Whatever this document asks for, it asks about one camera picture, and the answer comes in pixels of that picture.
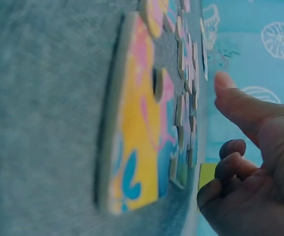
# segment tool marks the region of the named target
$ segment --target finger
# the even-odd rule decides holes
[[[234,122],[258,146],[257,134],[268,120],[284,117],[284,105],[260,101],[236,88],[227,73],[218,72],[215,77],[215,105]]]
[[[242,139],[238,140],[229,140],[223,144],[220,149],[220,158],[224,159],[225,157],[231,155],[234,152],[240,153],[243,156],[246,152],[246,143]]]
[[[209,220],[213,217],[213,210],[220,204],[222,184],[218,179],[214,179],[202,187],[197,195],[197,204],[204,215]]]
[[[226,184],[222,183],[221,198],[227,197],[229,194],[237,191],[241,186],[241,180],[237,177],[233,178],[231,182]]]
[[[244,159],[240,153],[234,152],[219,162],[215,169],[215,178],[227,182],[233,180],[236,175],[245,180],[257,170],[259,168],[254,163]]]

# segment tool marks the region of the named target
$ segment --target cartoon illustration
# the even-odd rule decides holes
[[[284,22],[273,22],[261,32],[265,49],[274,57],[284,59]]]
[[[268,90],[267,88],[251,86],[251,87],[246,87],[242,89],[242,91],[262,101],[273,102],[277,104],[281,103],[280,99],[272,91]]]
[[[216,4],[203,9],[204,28],[206,34],[206,49],[212,50],[217,40],[218,24],[221,20]]]

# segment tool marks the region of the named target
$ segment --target pink pattern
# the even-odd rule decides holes
[[[143,79],[143,74],[145,70],[150,70],[148,68],[148,61],[147,61],[147,39],[150,37],[147,31],[147,27],[142,21],[140,17],[137,17],[136,26],[134,27],[135,35],[133,37],[133,42],[130,47],[131,55],[136,59],[137,65],[139,65],[140,69],[138,70],[137,74],[137,83],[138,85],[141,83]]]
[[[153,138],[152,132],[151,132],[151,127],[148,119],[148,112],[147,112],[147,104],[146,104],[146,99],[143,97],[141,99],[141,110],[142,110],[142,115],[144,122],[146,124],[147,132],[149,133],[149,137],[151,140],[151,143],[153,145],[153,148],[157,151],[161,150],[166,142],[172,142],[175,143],[176,139],[172,137],[168,133],[168,119],[167,119],[167,103],[173,99],[174,97],[174,85],[173,82],[171,81],[171,78],[168,73],[164,74],[163,78],[163,95],[160,100],[160,120],[161,120],[161,143],[160,145],[156,145],[156,142]]]

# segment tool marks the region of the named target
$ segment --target fingernail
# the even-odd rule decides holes
[[[225,72],[218,72],[215,76],[215,91],[224,90],[224,89],[231,89],[235,88],[236,84],[232,80],[232,78]]]

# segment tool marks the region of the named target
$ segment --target colorful puzzle board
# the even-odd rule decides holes
[[[189,6],[190,2],[184,1],[185,11],[190,11]],[[138,209],[166,195],[169,179],[185,188],[188,168],[195,165],[192,111],[198,97],[198,55],[183,11],[179,16],[177,13],[173,0],[144,0],[140,13],[131,12],[125,18],[101,153],[99,204],[113,214]],[[163,27],[176,33],[183,49],[185,66],[179,67],[179,72],[186,80],[187,92],[178,98],[177,109],[174,84],[164,68],[156,70],[153,88],[152,37],[160,37]]]

